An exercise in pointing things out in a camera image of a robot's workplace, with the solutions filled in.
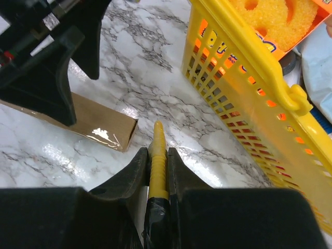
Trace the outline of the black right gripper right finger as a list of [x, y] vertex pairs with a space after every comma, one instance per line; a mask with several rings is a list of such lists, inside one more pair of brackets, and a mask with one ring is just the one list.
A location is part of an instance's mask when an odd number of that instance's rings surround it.
[[168, 151], [174, 248], [327, 248], [304, 196], [287, 188], [213, 188]]

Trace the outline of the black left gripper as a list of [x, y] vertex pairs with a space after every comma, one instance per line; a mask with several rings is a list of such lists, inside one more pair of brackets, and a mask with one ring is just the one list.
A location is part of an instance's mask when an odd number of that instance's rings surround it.
[[[72, 57], [90, 79], [99, 78], [102, 19], [110, 2], [1, 1], [1, 17], [10, 24], [1, 33], [1, 100], [74, 125], [68, 64]], [[55, 40], [31, 56], [48, 35]]]

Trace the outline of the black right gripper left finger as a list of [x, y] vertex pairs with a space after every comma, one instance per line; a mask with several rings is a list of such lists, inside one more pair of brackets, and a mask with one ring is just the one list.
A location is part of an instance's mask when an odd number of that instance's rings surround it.
[[82, 187], [1, 189], [1, 248], [142, 248], [134, 211], [145, 185], [140, 148], [116, 175]]

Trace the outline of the yellow utility knife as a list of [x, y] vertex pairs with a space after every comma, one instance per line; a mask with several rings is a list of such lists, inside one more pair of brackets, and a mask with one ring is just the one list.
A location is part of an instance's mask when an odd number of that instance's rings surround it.
[[149, 191], [144, 220], [144, 248], [171, 248], [171, 211], [167, 175], [167, 144], [161, 121], [154, 124], [150, 157]]

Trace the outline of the brown cardboard express box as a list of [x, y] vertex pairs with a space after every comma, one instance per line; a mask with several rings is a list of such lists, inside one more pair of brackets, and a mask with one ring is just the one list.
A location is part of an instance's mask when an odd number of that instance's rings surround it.
[[72, 93], [72, 97], [77, 122], [70, 127], [34, 110], [5, 101], [1, 101], [1, 104], [57, 127], [72, 131], [111, 149], [120, 152], [128, 150], [132, 137], [136, 132], [137, 119], [84, 98], [76, 93]]

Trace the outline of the orange snack box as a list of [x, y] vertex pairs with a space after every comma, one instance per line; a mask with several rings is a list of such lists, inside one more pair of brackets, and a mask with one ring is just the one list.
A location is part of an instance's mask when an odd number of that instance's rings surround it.
[[229, 1], [236, 13], [278, 58], [290, 51], [324, 19], [331, 1]]

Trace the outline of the yellow plastic shopping basket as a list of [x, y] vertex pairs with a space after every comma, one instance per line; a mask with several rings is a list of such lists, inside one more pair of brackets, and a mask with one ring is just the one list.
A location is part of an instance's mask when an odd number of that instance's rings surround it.
[[268, 178], [300, 191], [331, 233], [331, 138], [228, 1], [192, 1], [182, 71]]

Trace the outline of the white jar grey lid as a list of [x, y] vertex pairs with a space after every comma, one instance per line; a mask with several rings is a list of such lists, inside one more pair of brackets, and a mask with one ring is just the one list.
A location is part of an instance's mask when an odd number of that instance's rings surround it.
[[283, 79], [289, 87], [293, 85], [300, 85], [302, 77], [301, 60], [295, 52], [288, 52], [283, 58], [279, 60], [282, 68]]

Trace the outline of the light blue snack pouch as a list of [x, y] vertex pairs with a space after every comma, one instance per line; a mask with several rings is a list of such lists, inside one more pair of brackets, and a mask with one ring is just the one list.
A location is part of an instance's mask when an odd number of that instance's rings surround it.
[[331, 121], [331, 37], [327, 28], [320, 24], [296, 49], [309, 99]]

